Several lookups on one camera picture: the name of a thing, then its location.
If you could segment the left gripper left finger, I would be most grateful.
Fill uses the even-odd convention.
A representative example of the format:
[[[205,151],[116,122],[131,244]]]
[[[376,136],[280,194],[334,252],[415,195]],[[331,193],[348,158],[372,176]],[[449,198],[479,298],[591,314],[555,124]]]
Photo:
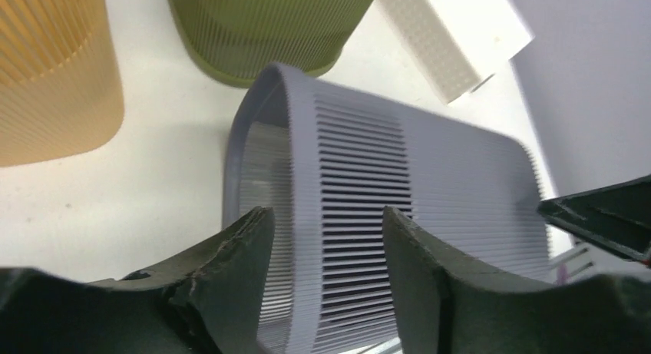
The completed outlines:
[[[3,353],[258,353],[275,231],[255,207],[218,234],[121,280],[1,271]]]

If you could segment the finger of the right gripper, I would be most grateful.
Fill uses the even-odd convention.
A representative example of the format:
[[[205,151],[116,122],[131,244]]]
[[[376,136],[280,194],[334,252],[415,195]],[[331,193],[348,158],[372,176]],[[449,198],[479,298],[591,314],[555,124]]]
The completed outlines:
[[[619,258],[650,261],[650,176],[543,200],[546,223]]]

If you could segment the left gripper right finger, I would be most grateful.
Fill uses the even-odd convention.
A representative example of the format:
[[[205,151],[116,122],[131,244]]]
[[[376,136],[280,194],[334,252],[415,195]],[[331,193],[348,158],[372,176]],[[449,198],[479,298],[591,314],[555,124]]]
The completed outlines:
[[[394,207],[383,211],[382,236],[406,353],[650,351],[648,280],[533,280],[467,255]]]

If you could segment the grey slatted waste bin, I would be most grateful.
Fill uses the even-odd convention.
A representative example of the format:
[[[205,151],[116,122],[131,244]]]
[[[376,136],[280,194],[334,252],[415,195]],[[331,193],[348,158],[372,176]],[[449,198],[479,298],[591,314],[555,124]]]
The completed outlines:
[[[247,91],[230,130],[223,222],[276,219],[257,339],[268,353],[338,353],[396,336],[382,213],[543,280],[541,188],[514,139],[280,64]]]

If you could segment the white perforated plastic basket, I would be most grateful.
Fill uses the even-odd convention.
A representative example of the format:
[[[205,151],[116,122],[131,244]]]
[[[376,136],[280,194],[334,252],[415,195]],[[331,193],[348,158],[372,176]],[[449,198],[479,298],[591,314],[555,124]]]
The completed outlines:
[[[476,91],[534,39],[512,0],[378,0],[443,104]]]

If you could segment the yellow slatted waste bin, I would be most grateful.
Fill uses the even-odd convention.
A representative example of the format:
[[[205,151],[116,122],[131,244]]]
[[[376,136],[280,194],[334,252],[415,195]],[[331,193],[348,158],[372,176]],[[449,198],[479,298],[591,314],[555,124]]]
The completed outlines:
[[[105,0],[1,0],[1,164],[92,151],[124,119]]]

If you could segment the green slatted waste bin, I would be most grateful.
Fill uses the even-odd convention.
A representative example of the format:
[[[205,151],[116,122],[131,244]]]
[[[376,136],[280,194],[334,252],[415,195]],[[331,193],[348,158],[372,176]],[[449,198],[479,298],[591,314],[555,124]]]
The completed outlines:
[[[271,62],[325,74],[373,1],[168,0],[193,62],[237,88],[248,88]]]

